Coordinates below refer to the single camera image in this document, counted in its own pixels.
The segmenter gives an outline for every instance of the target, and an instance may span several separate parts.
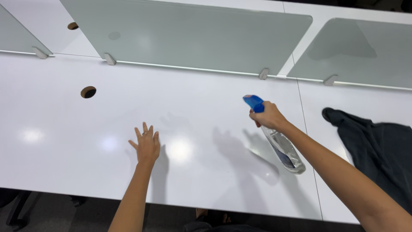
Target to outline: partition bracket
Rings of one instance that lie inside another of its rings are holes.
[[[40,51],[40,49],[36,48],[36,47],[32,47],[34,53],[36,53],[37,57],[39,57],[40,59],[46,59],[47,57],[49,57],[49,55],[43,53],[42,51]]]
[[[263,69],[259,74],[259,79],[266,80],[268,73],[269,73],[269,69]]]
[[[337,80],[337,75],[333,74],[332,76],[328,77],[326,80],[323,81],[325,86],[332,86],[333,83]]]
[[[108,65],[115,65],[116,64],[115,59],[113,59],[113,57],[110,54],[105,53],[104,57],[106,58],[106,62],[107,62]]]

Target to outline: gray carpet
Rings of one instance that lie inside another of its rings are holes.
[[[5,221],[14,202],[0,209],[0,231],[11,232]],[[21,232],[106,232],[120,201],[88,198],[74,207],[67,195],[33,192],[20,218],[29,221]],[[273,217],[246,213],[228,213],[237,221],[274,232],[363,232],[359,225],[326,223],[314,220]],[[195,219],[194,208],[146,204],[145,232],[182,232]]]

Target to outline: bottle label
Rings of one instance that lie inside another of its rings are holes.
[[[287,155],[285,155],[284,153],[282,153],[281,151],[279,151],[277,148],[275,148],[272,145],[273,149],[275,149],[276,154],[278,155],[279,159],[281,160],[281,162],[283,163],[283,165],[285,165],[288,168],[295,168],[295,165],[293,165],[292,161],[289,159],[289,157]]]

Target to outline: glass partition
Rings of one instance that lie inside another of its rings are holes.
[[[145,0],[61,0],[117,61],[276,75],[311,16]]]
[[[289,77],[412,88],[412,25],[331,19]]]
[[[47,55],[52,54],[2,5],[0,5],[0,30],[0,50],[34,53],[32,47],[37,47]]]

